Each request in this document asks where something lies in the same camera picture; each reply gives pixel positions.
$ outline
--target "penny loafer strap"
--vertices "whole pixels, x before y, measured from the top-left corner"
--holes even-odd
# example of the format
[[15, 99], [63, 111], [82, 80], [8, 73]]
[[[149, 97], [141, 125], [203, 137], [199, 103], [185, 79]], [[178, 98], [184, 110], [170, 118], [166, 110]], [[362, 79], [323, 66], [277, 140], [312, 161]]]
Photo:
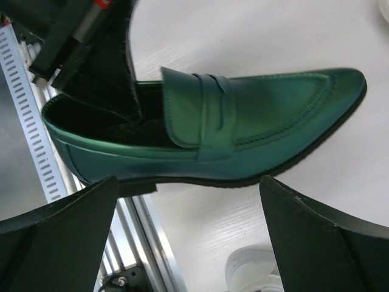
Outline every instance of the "penny loafer strap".
[[225, 77], [194, 74], [201, 83], [201, 138], [198, 161], [231, 157], [236, 143], [235, 96]]

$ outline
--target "shoe lining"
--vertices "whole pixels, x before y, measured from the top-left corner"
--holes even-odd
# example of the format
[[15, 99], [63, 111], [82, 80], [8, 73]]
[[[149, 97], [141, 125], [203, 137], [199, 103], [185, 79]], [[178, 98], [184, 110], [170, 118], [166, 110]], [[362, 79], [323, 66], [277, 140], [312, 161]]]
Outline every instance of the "shoe lining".
[[143, 109], [141, 123], [128, 122], [103, 108], [66, 96], [52, 100], [44, 115], [61, 129], [90, 139], [125, 145], [178, 148], [165, 128], [162, 85], [141, 86], [138, 94]]

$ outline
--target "slotted metal strip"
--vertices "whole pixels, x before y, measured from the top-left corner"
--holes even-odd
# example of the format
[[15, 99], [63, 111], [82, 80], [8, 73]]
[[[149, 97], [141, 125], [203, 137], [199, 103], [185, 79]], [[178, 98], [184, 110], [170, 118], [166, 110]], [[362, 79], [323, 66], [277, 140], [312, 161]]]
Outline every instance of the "slotted metal strip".
[[0, 65], [23, 128], [47, 202], [67, 196], [11, 26], [0, 29]]

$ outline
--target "metal bracket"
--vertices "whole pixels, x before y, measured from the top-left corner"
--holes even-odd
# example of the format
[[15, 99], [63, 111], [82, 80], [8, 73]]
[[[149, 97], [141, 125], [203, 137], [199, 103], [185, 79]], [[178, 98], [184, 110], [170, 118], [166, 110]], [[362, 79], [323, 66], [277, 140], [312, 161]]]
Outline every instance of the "metal bracket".
[[58, 164], [41, 120], [12, 26], [0, 29], [0, 66], [29, 146], [47, 202], [67, 196]]
[[122, 271], [103, 279], [100, 291], [105, 292], [152, 292], [145, 270], [141, 266]]

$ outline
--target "black clamp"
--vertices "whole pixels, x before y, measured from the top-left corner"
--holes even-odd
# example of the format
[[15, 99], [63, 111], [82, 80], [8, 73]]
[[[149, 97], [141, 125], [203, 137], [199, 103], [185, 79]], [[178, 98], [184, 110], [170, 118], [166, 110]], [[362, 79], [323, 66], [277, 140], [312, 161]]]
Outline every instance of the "black clamp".
[[140, 266], [103, 279], [99, 292], [152, 292], [147, 274]]

